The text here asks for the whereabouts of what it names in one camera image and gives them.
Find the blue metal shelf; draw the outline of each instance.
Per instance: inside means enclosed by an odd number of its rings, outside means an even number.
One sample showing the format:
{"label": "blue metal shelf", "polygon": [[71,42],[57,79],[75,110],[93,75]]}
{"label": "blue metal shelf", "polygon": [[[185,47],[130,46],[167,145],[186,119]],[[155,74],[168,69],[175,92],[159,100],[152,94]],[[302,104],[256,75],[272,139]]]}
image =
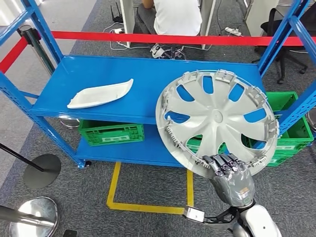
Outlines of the blue metal shelf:
{"label": "blue metal shelf", "polygon": [[[146,58],[65,56],[30,110],[37,116],[156,124],[155,108],[167,84],[187,71],[232,71],[264,91],[256,64]],[[77,92],[87,87],[134,79],[126,96],[109,104],[68,109]]]}
{"label": "blue metal shelf", "polygon": [[183,167],[164,145],[157,126],[144,125],[144,131],[145,141],[143,142],[91,147],[82,138],[75,156],[87,160]]}
{"label": "blue metal shelf", "polygon": [[[232,71],[250,84],[264,91],[262,78],[294,30],[316,63],[316,45],[299,21],[309,0],[293,0],[288,13],[280,24],[259,64],[226,62],[198,62],[180,60],[158,60],[143,58],[64,56],[61,53],[44,17],[34,0],[21,0],[26,11],[6,29],[0,32],[0,45],[15,32],[27,18],[47,44],[57,67],[37,101],[32,105],[26,96],[36,98],[27,92],[19,91],[2,72],[0,72],[0,90],[21,109],[60,149],[72,159],[79,168],[84,160],[108,160],[167,166],[180,166],[161,141],[155,122],[155,106],[158,96],[169,82],[184,72],[195,70]],[[126,96],[106,105],[94,108],[69,110],[66,105],[77,92],[87,88],[120,83],[134,79]],[[316,105],[316,81],[307,88],[297,101],[281,114],[281,134],[287,131],[302,116]],[[145,123],[145,141],[120,145],[90,147],[81,140],[75,152],[44,117],[73,117],[79,119],[109,120]]]}

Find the white desk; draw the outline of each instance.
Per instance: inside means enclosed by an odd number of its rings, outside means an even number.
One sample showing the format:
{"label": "white desk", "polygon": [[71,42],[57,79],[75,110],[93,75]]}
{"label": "white desk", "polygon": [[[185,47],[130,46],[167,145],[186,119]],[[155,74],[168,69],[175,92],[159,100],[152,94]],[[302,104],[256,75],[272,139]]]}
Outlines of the white desk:
{"label": "white desk", "polygon": [[[216,1],[216,0],[202,1],[202,5],[201,6],[202,24],[201,25],[200,31],[201,36],[207,36],[209,34]],[[123,22],[124,24],[124,32],[127,34],[133,34],[133,27],[135,26],[135,14],[133,7],[133,0],[120,0],[120,3]],[[130,47],[130,42],[127,42],[127,46]]]}

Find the stanchion base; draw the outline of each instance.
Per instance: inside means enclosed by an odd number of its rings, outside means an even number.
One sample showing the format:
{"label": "stanchion base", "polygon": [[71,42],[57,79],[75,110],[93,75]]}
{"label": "stanchion base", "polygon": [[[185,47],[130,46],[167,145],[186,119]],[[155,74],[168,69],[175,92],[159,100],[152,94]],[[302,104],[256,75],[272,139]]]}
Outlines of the stanchion base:
{"label": "stanchion base", "polygon": [[36,197],[23,203],[19,211],[44,217],[54,223],[54,226],[32,226],[23,223],[11,222],[11,237],[51,237],[57,228],[60,214],[57,205],[48,197]]}
{"label": "stanchion base", "polygon": [[60,172],[60,160],[52,154],[44,154],[32,160],[44,171],[41,172],[28,165],[24,171],[24,183],[31,189],[40,189],[53,183]]}

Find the shelf board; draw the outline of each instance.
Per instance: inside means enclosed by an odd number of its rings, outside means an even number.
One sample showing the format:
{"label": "shelf board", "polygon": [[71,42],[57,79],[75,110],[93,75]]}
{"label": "shelf board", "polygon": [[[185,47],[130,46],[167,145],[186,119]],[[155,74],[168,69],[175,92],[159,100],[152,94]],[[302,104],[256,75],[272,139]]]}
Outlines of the shelf board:
{"label": "shelf board", "polygon": [[81,138],[76,157],[85,160],[183,167],[161,141],[156,125],[144,125],[145,141],[104,146],[89,146]]}
{"label": "shelf board", "polygon": [[[104,121],[155,124],[159,95],[185,72],[225,69],[264,91],[256,64],[146,58],[65,56],[56,68],[31,113],[46,117],[73,117]],[[133,78],[130,91],[109,104],[68,109],[77,92],[87,87],[121,83]]]}

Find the yellow floor tape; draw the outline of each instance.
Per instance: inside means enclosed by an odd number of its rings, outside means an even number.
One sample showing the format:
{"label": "yellow floor tape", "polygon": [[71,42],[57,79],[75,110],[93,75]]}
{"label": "yellow floor tape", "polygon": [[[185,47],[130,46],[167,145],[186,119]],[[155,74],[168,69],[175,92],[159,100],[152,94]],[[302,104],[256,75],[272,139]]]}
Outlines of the yellow floor tape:
{"label": "yellow floor tape", "polygon": [[[154,205],[140,205],[140,204],[130,204],[130,203],[119,203],[113,202],[115,194],[116,186],[118,185],[118,175],[120,174],[121,162],[116,162],[114,167],[113,176],[109,190],[106,205],[113,210],[124,210],[124,211],[142,211],[142,212],[154,212],[154,213],[166,213],[166,214],[178,214],[182,215],[184,211],[183,207],[173,207],[173,206],[154,206]],[[189,206],[194,206],[193,195],[193,173],[187,171],[187,199]]]}

